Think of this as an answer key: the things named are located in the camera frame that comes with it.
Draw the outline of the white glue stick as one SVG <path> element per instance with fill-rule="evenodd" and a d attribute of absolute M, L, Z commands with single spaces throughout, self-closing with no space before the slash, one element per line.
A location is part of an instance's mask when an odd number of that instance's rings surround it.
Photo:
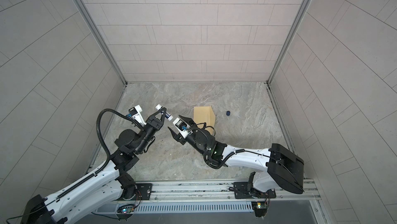
<path fill-rule="evenodd" d="M 156 109 L 157 110 L 163 110 L 163 115 L 165 116 L 165 118 L 168 120 L 168 121 L 172 121 L 172 119 L 173 119 L 173 116 L 171 115 L 171 114 L 169 114 L 166 110 L 165 110 L 165 108 L 163 107 L 163 106 L 161 106 L 160 104 L 158 104 L 157 106 L 156 106 Z"/>

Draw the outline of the tan kraft envelope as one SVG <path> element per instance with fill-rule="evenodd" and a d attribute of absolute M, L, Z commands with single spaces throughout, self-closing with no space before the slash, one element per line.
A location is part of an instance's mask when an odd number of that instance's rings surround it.
<path fill-rule="evenodd" d="M 204 127 L 206 123 L 206 131 L 211 135 L 215 135 L 215 114 L 211 106 L 202 106 L 193 108 L 193 120 L 199 127 Z"/>

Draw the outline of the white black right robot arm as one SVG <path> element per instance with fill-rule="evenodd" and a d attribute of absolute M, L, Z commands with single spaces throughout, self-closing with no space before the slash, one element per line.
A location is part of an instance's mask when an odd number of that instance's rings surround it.
<path fill-rule="evenodd" d="M 297 195 L 304 193 L 304 160 L 283 145 L 273 143 L 268 149 L 243 149 L 218 142 L 205 123 L 196 124 L 191 118 L 179 116 L 173 125 L 178 130 L 171 132 L 174 140 L 189 143 L 211 168 L 254 169 L 248 181 L 248 195 L 260 198 L 275 188 Z"/>

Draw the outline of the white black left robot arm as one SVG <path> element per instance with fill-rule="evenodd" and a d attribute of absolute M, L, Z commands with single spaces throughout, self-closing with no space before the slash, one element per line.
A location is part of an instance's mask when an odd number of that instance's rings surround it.
<path fill-rule="evenodd" d="M 106 160 L 91 173 L 76 182 L 46 197 L 31 198 L 20 216 L 23 224 L 74 224 L 95 209 L 119 198 L 131 199 L 137 195 L 135 180 L 128 171 L 139 161 L 139 155 L 146 153 L 155 141 L 166 119 L 172 117 L 167 109 L 158 105 L 157 111 L 146 121 L 142 119 L 139 106 L 129 109 L 123 115 L 113 109 L 103 109 L 96 120 L 96 133 L 106 154 Z M 110 112 L 133 123 L 140 131 L 123 131 L 115 141 L 118 149 L 114 153 L 104 142 L 101 133 L 102 116 Z"/>

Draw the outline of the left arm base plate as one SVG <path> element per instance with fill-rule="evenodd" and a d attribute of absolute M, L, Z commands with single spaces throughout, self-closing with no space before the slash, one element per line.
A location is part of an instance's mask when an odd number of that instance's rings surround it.
<path fill-rule="evenodd" d="M 152 183 L 137 183 L 134 187 L 124 189 L 120 200 L 139 201 L 149 200 L 152 193 Z"/>

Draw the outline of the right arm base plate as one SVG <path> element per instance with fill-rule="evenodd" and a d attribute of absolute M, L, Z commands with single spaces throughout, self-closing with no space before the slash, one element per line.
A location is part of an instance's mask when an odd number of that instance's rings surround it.
<path fill-rule="evenodd" d="M 248 182 L 234 182 L 229 191 L 234 193 L 236 199 L 275 199 L 277 197 L 274 189 L 262 193 L 249 187 Z"/>

